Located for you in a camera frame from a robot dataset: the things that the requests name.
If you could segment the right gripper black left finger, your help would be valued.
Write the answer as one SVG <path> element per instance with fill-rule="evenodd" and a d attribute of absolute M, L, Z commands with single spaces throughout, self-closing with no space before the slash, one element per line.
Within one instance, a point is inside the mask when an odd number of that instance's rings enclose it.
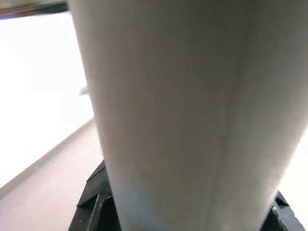
<path fill-rule="evenodd" d="M 69 229 L 71 231 L 121 230 L 104 161 L 88 178 Z"/>

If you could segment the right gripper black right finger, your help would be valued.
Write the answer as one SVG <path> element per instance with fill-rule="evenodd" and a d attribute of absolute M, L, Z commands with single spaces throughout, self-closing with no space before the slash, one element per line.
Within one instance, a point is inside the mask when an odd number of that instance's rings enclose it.
<path fill-rule="evenodd" d="M 271 202 L 261 231 L 307 231 L 280 191 Z"/>

